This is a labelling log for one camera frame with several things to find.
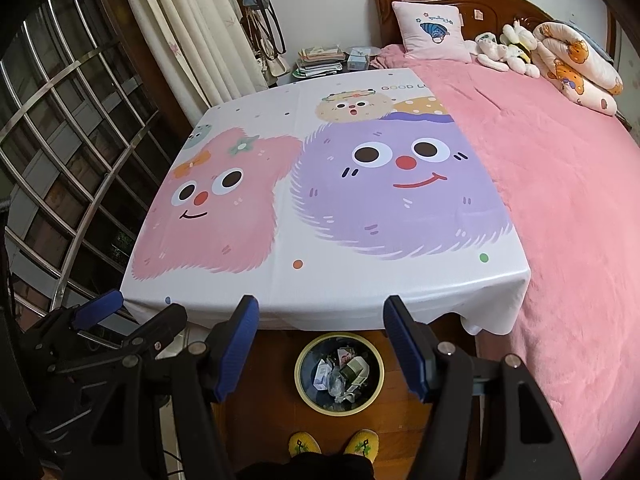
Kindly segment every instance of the bag strap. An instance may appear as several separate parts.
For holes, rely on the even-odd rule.
[[[260,28],[262,28],[268,35],[268,40],[271,41],[271,45],[273,46],[273,54],[274,57],[270,57],[262,47],[260,47],[260,49],[262,50],[262,53],[265,55],[265,57],[267,59],[269,59],[270,61],[275,60],[278,56],[280,56],[281,54],[284,54],[287,51],[287,47],[284,44],[284,38],[282,37],[282,30],[280,29],[280,23],[278,22],[278,19],[276,17],[276,12],[275,10],[273,10],[273,4],[271,2],[269,2],[269,13],[271,15],[271,17],[273,18],[273,22],[276,25],[276,29],[278,31],[278,35],[280,37],[280,44],[282,46],[282,51],[278,50],[278,47],[276,46],[276,40],[273,37],[273,31],[271,30],[271,23],[269,22],[269,17],[267,15],[267,10],[264,8],[264,1],[263,0],[255,0],[256,3],[258,4],[258,7],[260,9],[260,13],[262,15],[262,18],[264,20],[264,23],[266,25],[266,29],[264,28],[264,25],[262,25],[261,23],[258,22],[258,24],[260,25]]]

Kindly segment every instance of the cartoon smile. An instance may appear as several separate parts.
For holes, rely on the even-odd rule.
[[[422,187],[430,184],[431,182],[435,182],[436,180],[446,180],[446,176],[439,175],[437,173],[431,173],[433,176],[428,178],[427,180],[423,180],[422,182],[416,182],[415,184],[394,184],[394,187],[401,187],[402,189],[409,189],[412,187]]]
[[[199,215],[187,215],[187,212],[185,211],[180,215],[180,218],[200,218],[201,216],[204,216],[206,214],[207,212],[205,211],[204,213],[200,213]]]

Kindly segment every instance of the stuffed animal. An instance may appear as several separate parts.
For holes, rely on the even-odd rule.
[[[476,37],[476,44],[481,51],[478,54],[478,62],[489,68],[493,68],[498,72],[507,72],[509,70],[506,65],[507,47],[503,44],[498,44],[495,39],[495,34],[492,32],[485,32]]]
[[[540,70],[531,63],[531,51],[538,47],[538,40],[520,25],[519,20],[513,22],[513,27],[507,23],[502,28],[500,43],[510,49],[510,57],[516,58],[509,65],[514,72],[540,77]]]
[[[499,72],[509,69],[518,74],[532,78],[540,77],[540,70],[535,65],[527,64],[522,59],[524,51],[515,45],[504,45],[496,41],[495,34],[485,32],[476,37],[476,43],[482,54],[478,55],[478,62],[483,66],[493,68]]]

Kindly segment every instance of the window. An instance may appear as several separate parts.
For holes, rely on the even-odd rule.
[[[168,132],[100,0],[41,0],[0,60],[0,193],[23,328],[119,288],[180,149]],[[103,327],[92,337],[120,342]]]

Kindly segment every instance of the foot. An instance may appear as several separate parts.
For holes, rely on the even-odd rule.
[[[291,457],[293,458],[300,453],[322,453],[316,440],[305,431],[295,433],[289,439],[289,454]]]
[[[344,453],[362,455],[373,463],[378,456],[378,444],[378,435],[375,431],[360,430],[351,438]]]

